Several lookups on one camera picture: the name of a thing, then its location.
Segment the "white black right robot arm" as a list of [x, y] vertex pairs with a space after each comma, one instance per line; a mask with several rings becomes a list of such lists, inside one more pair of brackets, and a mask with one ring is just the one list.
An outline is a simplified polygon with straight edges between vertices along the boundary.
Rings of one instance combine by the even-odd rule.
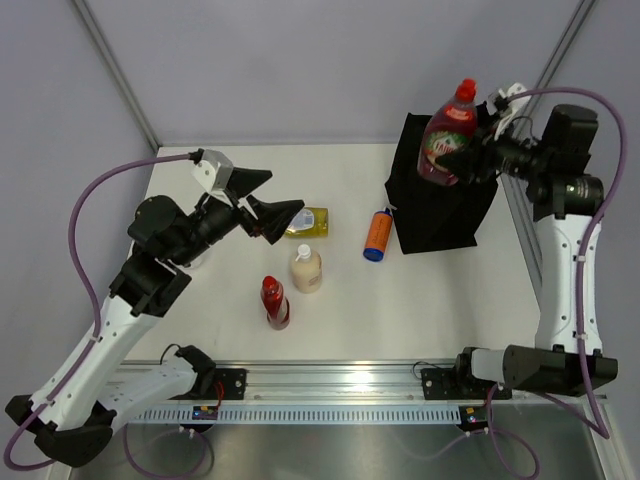
[[540, 319], [531, 347], [467, 347], [455, 361], [454, 388], [474, 397], [490, 383], [535, 394], [579, 397], [614, 380], [618, 363], [603, 355], [595, 317], [595, 253], [604, 202], [600, 179], [586, 173], [598, 128], [594, 111], [556, 106], [541, 140], [517, 140], [521, 102], [499, 101], [490, 125], [442, 156], [468, 185], [503, 174], [526, 182], [541, 254]]

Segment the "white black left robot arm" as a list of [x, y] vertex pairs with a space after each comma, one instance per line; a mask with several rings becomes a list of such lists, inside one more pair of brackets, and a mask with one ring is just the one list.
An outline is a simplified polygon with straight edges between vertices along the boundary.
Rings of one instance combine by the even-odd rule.
[[215, 361], [193, 345], [123, 387], [107, 390], [106, 385], [186, 290], [191, 278], [184, 267], [236, 227], [270, 244], [284, 235], [304, 203], [255, 198], [253, 191], [271, 176], [268, 170], [236, 168], [222, 191], [226, 198], [205, 193], [191, 213], [166, 195], [137, 207], [128, 228], [132, 254], [111, 283], [93, 327], [46, 385], [13, 397], [5, 408], [20, 432], [33, 434], [49, 463], [84, 466], [152, 405], [220, 393]]

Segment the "black canvas bag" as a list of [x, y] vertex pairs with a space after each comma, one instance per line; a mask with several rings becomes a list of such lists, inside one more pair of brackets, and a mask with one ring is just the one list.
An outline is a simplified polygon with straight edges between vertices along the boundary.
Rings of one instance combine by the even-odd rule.
[[431, 117], [409, 113], [385, 182], [403, 254], [475, 247], [475, 233], [487, 215], [498, 180], [439, 186], [417, 173], [419, 147]]

